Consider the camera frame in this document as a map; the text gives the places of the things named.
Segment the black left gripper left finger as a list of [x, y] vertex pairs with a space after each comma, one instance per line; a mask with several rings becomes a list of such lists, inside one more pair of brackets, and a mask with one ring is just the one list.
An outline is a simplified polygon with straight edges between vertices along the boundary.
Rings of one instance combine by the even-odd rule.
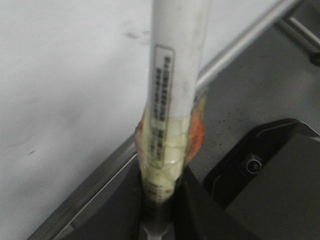
[[110, 198], [68, 240], [137, 240], [142, 211], [140, 167], [135, 156]]

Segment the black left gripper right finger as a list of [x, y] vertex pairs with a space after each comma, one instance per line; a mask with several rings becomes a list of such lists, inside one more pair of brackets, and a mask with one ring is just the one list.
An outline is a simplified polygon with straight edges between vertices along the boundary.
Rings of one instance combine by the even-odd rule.
[[258, 239], [210, 197], [188, 166], [174, 194], [173, 225], [176, 240]]

